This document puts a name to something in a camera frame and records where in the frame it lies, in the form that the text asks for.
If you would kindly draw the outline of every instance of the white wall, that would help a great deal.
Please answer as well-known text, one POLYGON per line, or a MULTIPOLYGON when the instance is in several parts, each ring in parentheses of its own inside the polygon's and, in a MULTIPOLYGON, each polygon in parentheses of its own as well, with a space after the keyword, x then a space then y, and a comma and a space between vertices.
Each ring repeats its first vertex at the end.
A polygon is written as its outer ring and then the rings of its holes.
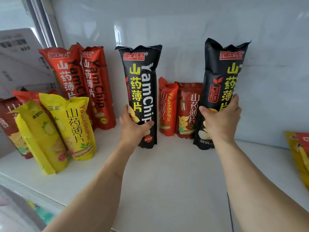
POLYGON ((204 42, 252 40, 235 92, 236 138, 284 146, 283 130, 309 132, 309 0, 53 0, 66 48, 103 45, 114 107, 127 103, 116 45, 162 44, 157 76, 202 82, 204 42))

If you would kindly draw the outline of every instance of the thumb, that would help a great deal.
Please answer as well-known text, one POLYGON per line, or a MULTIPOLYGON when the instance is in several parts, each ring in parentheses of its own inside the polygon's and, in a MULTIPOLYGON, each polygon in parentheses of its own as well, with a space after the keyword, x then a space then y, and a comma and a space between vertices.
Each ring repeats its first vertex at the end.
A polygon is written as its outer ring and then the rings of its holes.
POLYGON ((204 116, 205 119, 206 119, 206 117, 212 115, 212 112, 204 106, 200 106, 199 109, 200 109, 200 112, 202 113, 202 115, 204 116))
POLYGON ((145 124, 141 125, 141 128, 143 129, 143 131, 147 131, 148 129, 150 129, 153 125, 154 125, 154 121, 147 121, 145 124))

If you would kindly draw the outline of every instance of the black line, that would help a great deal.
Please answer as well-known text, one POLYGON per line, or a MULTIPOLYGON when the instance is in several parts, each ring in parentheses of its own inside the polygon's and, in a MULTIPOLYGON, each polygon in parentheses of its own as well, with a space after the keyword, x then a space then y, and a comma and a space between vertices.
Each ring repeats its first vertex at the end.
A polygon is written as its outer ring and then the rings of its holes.
POLYGON ((230 208, 230 217, 231 217, 231 224, 232 224, 232 232, 234 232, 234 226, 233 226, 233 218, 232 218, 232 212, 231 212, 231 205, 230 205, 230 198, 229 198, 229 193, 227 193, 227 201, 229 202, 229 208, 230 208))

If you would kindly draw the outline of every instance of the snack package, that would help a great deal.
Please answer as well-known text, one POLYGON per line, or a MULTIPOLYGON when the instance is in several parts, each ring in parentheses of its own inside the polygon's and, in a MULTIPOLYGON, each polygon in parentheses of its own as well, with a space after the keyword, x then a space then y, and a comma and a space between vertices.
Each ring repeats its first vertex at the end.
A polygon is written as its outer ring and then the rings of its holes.
MULTIPOLYGON (((70 100, 73 97, 90 97, 85 84, 83 67, 80 64, 82 51, 79 45, 72 45, 69 50, 59 47, 39 49, 39 53, 49 64, 60 86, 62 97, 70 100)), ((93 130, 96 128, 91 101, 87 106, 93 130)))
MULTIPOLYGON (((211 112, 218 112, 229 105, 243 60, 250 42, 239 46, 223 48, 218 42, 208 38, 205 42, 205 74, 200 105, 211 112)), ((193 144, 201 150, 214 148, 205 128, 205 119, 198 111, 197 128, 193 144)))
POLYGON ((92 101, 94 119, 100 129, 116 126, 112 92, 109 83, 103 46, 82 49, 82 62, 85 81, 92 101))
POLYGON ((153 148, 157 144, 157 78, 155 69, 158 66, 162 46, 117 46, 125 70, 128 99, 132 120, 142 125, 153 120, 154 125, 144 134, 139 146, 153 148))
POLYGON ((202 93, 202 83, 180 83, 176 133, 180 138, 194 138, 197 109, 202 93))
POLYGON ((74 160, 90 160, 96 152, 95 137, 86 113, 88 97, 69 101, 55 94, 39 94, 40 101, 54 117, 62 139, 74 160))
POLYGON ((0 124, 20 154, 26 159, 33 157, 15 122, 17 113, 11 113, 22 103, 16 97, 0 100, 0 124))
POLYGON ((173 136, 176 128, 178 84, 168 84, 168 82, 163 77, 160 77, 159 91, 159 130, 166 136, 173 136))
MULTIPOLYGON (((12 90, 12 94, 23 104, 27 101, 34 100, 45 109, 44 105, 40 102, 39 93, 37 92, 12 90)), ((58 92, 56 89, 53 89, 49 91, 48 94, 58 94, 58 92)))
POLYGON ((65 169, 66 147, 44 109, 30 100, 12 112, 18 113, 16 124, 41 169, 47 174, 65 169))
POLYGON ((284 134, 302 181, 309 190, 309 134, 290 131, 284 131, 284 134))

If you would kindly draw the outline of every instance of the yellow chip bag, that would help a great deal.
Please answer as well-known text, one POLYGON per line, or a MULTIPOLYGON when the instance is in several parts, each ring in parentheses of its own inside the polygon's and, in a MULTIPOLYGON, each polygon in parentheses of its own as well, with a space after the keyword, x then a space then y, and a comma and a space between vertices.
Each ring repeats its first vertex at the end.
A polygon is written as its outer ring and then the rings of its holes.
POLYGON ((18 113, 17 127, 40 167, 47 174, 65 169, 69 162, 67 149, 43 108, 30 100, 12 113, 18 113))
POLYGON ((54 117, 60 134, 74 160, 90 160, 96 152, 95 138, 86 114, 89 98, 69 101, 56 94, 39 94, 40 101, 54 117))
POLYGON ((309 190, 309 158, 305 152, 304 147, 301 145, 298 133, 291 131, 284 131, 286 141, 288 142, 296 167, 299 170, 302 181, 309 190))

